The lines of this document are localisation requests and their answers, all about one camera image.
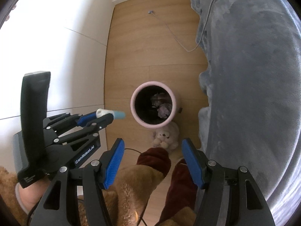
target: wooden floor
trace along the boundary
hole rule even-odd
[[[108,149],[121,137],[127,148],[141,152],[151,147],[152,130],[140,126],[130,112],[134,90],[144,82],[159,81],[176,89],[182,99],[183,111],[174,121],[180,128],[180,139],[190,137],[197,147],[198,111],[208,106],[207,96],[198,85],[198,76],[207,68],[207,59],[198,48],[186,52],[174,40],[164,24],[147,12],[154,10],[186,48],[195,47],[198,15],[190,0],[129,0],[116,5],[109,31],[106,52],[104,104],[106,109],[126,113],[106,128]],[[136,163],[138,153],[126,150],[121,167]],[[181,149],[170,155],[172,168],[149,200],[144,219],[155,225],[165,203],[171,173]]]

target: gray sofa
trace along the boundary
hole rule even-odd
[[[191,0],[197,42],[210,1]],[[215,0],[200,43],[208,69],[199,83],[209,99],[199,111],[202,149],[222,166],[248,167],[276,225],[301,202],[300,31],[287,0]]]

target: white teddy bear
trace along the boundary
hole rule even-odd
[[[155,129],[153,138],[154,147],[162,147],[170,153],[179,145],[179,127],[172,121],[164,127]]]

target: blue gripper pad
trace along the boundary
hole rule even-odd
[[[78,127],[85,127],[89,121],[96,119],[96,112],[89,113],[87,115],[81,116],[77,122]]]
[[[202,189],[205,184],[202,179],[202,169],[186,139],[182,141],[182,153],[184,155],[193,182]]]
[[[120,140],[117,148],[114,151],[114,154],[111,157],[111,160],[109,161],[109,164],[106,167],[106,179],[103,182],[105,189],[108,189],[109,186],[114,182],[123,154],[124,141]]]

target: white cable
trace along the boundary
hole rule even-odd
[[[177,43],[180,44],[180,46],[181,46],[182,48],[184,48],[187,52],[190,53],[190,52],[196,50],[196,49],[198,48],[198,46],[200,45],[200,43],[201,43],[201,40],[202,40],[204,31],[205,31],[205,28],[206,28],[206,25],[207,25],[207,22],[208,22],[208,19],[209,19],[209,15],[210,15],[210,11],[211,11],[213,2],[214,2],[214,0],[211,0],[211,2],[210,2],[210,4],[209,4],[208,13],[207,13],[207,17],[206,17],[206,20],[205,20],[205,24],[204,24],[204,27],[203,27],[203,30],[202,30],[202,33],[201,33],[200,40],[199,40],[198,44],[195,46],[195,48],[194,48],[194,49],[191,49],[191,50],[186,49],[186,48],[179,42],[179,40],[178,40],[177,37],[174,35],[174,33],[172,33],[172,31],[169,29],[168,25],[167,25],[163,20],[159,19],[159,18],[154,14],[154,11],[149,11],[148,13],[149,13],[149,14],[152,14],[155,18],[157,18],[159,21],[161,21],[161,22],[166,26],[166,28],[170,31],[170,33],[172,34],[173,38],[177,41]]]

